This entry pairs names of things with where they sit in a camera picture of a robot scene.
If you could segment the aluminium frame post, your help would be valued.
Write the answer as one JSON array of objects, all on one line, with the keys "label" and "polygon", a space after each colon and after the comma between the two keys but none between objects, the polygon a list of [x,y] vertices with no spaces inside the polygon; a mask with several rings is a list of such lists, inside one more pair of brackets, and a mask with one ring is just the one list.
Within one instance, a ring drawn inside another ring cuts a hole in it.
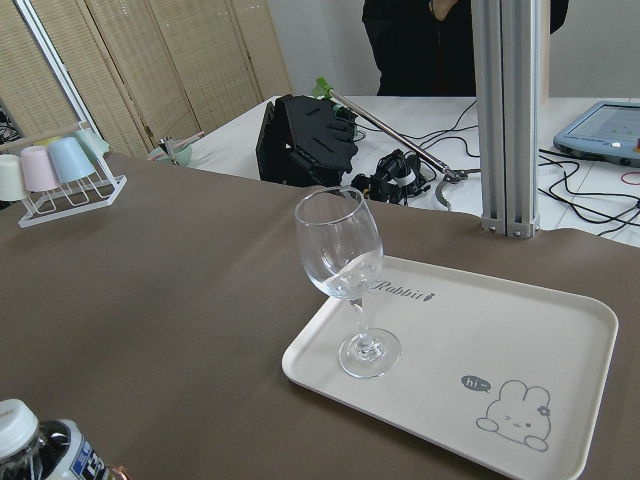
[{"label": "aluminium frame post", "polygon": [[482,228],[516,239],[539,224],[539,1],[473,1]]}]

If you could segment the tea bottle grasped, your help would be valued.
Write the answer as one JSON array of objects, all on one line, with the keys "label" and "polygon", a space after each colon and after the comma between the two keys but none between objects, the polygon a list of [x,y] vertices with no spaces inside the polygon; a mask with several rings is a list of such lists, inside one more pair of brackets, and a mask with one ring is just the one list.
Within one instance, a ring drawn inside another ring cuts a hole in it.
[{"label": "tea bottle grasped", "polygon": [[19,399],[1,402],[3,479],[118,479],[77,425],[39,421]]}]

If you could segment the reacher grabber tool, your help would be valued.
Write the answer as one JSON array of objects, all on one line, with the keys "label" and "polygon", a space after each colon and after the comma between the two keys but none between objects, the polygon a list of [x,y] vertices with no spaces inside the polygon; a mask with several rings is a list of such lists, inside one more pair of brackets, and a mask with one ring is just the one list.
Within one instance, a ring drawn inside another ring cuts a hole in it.
[{"label": "reacher grabber tool", "polygon": [[316,79],[316,84],[312,90],[312,95],[316,98],[322,97],[333,99],[339,104],[345,106],[357,116],[363,118],[378,130],[384,132],[400,144],[404,145],[411,152],[415,153],[420,160],[425,161],[430,167],[442,173],[445,177],[445,180],[449,183],[458,183],[467,179],[469,174],[480,172],[479,169],[452,169],[446,162],[440,160],[435,155],[424,150],[420,144],[415,143],[414,140],[418,140],[418,137],[405,135],[395,130],[383,120],[362,108],[360,105],[349,100],[341,93],[338,93],[324,77],[318,77]]}]

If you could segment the cream white cup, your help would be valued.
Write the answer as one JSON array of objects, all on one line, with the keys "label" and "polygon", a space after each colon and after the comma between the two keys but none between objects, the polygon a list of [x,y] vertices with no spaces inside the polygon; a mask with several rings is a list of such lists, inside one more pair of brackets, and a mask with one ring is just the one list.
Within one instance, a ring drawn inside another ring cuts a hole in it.
[{"label": "cream white cup", "polygon": [[0,200],[15,202],[27,196],[20,157],[13,154],[0,155]]}]

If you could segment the mint green cup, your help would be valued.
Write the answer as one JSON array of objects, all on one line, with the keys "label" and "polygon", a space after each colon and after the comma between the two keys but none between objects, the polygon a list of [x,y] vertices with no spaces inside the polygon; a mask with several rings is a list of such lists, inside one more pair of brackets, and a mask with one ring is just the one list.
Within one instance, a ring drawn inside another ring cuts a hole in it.
[{"label": "mint green cup", "polygon": [[71,135],[78,141],[79,145],[88,156],[102,156],[110,150],[109,143],[96,135],[91,129],[75,130]]}]

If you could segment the pink cup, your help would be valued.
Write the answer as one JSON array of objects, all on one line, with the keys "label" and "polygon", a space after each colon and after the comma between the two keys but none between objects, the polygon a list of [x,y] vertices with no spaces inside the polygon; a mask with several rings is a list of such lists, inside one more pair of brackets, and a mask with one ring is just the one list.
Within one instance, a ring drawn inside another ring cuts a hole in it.
[{"label": "pink cup", "polygon": [[60,186],[45,146],[30,146],[20,153],[23,178],[30,192],[45,192]]}]

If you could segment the teach pendant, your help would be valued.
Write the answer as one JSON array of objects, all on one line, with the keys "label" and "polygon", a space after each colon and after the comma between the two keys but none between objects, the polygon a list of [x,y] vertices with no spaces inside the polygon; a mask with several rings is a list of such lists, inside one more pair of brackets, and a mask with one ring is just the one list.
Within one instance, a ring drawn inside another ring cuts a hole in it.
[{"label": "teach pendant", "polygon": [[639,104],[600,101],[553,138],[574,158],[639,167]]}]

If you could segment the light blue cup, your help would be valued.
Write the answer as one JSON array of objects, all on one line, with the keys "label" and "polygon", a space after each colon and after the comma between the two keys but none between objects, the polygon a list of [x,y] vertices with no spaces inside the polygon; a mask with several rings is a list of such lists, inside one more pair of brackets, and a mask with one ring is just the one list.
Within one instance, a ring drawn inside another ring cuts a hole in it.
[{"label": "light blue cup", "polygon": [[54,140],[47,149],[60,183],[76,181],[95,172],[95,167],[74,137]]}]

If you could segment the copper wire bottle basket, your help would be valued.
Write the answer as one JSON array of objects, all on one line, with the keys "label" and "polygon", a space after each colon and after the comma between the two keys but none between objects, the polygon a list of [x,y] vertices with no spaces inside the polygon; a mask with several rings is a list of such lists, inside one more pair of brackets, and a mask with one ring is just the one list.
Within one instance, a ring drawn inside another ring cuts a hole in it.
[{"label": "copper wire bottle basket", "polygon": [[108,465],[107,466],[107,478],[110,480],[130,480],[130,475],[126,472],[126,469],[122,466]]}]

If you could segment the folding screen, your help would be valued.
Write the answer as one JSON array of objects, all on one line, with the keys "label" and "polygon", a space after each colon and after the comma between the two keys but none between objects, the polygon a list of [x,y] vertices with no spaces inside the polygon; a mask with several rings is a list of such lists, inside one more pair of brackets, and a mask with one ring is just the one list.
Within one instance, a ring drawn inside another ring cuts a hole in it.
[{"label": "folding screen", "polygon": [[101,136],[142,156],[291,89],[264,1],[5,1],[1,104],[24,136],[79,119],[34,13]]}]

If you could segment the wine glass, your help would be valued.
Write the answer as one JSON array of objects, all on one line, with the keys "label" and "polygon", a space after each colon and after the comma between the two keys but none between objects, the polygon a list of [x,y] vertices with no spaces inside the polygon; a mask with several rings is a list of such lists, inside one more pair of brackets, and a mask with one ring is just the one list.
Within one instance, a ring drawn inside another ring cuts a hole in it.
[{"label": "wine glass", "polygon": [[378,279],[384,250],[364,195],[349,186],[315,190],[295,207],[299,252],[309,280],[330,297],[348,302],[357,331],[339,347],[342,369],[355,378],[375,378],[398,362],[401,346],[391,332],[369,326],[363,298]]}]

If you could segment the small green bowl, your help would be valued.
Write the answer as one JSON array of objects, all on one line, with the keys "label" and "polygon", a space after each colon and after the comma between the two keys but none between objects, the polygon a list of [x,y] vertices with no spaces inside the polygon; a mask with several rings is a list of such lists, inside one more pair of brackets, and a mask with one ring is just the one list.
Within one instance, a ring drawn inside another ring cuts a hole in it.
[{"label": "small green bowl", "polygon": [[200,138],[200,135],[182,140],[163,137],[159,140],[159,146],[148,153],[147,159],[152,162],[187,166],[192,157],[192,144]]}]

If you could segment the cream rabbit tray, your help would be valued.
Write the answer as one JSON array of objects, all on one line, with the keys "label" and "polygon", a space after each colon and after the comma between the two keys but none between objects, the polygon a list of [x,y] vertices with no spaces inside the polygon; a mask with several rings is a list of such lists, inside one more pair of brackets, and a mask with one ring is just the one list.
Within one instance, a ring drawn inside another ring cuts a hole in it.
[{"label": "cream rabbit tray", "polygon": [[387,257],[364,307],[400,341],[388,374],[343,371],[354,319],[331,299],[286,349],[286,376],[514,479],[581,474],[618,331],[607,305]]}]

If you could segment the person in black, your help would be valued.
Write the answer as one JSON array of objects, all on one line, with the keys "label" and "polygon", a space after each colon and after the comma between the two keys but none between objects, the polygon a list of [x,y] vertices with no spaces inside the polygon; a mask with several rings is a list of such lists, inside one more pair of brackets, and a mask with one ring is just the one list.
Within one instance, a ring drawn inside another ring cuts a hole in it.
[{"label": "person in black", "polygon": [[379,96],[476,95],[469,1],[369,0],[362,22]]}]

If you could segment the black machine part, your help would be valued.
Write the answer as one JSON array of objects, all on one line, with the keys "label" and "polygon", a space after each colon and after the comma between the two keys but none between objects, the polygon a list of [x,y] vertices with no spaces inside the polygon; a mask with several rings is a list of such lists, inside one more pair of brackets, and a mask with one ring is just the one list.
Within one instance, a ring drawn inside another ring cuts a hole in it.
[{"label": "black machine part", "polygon": [[337,186],[352,171],[356,115],[330,99],[285,95],[266,106],[256,145],[260,179]]}]

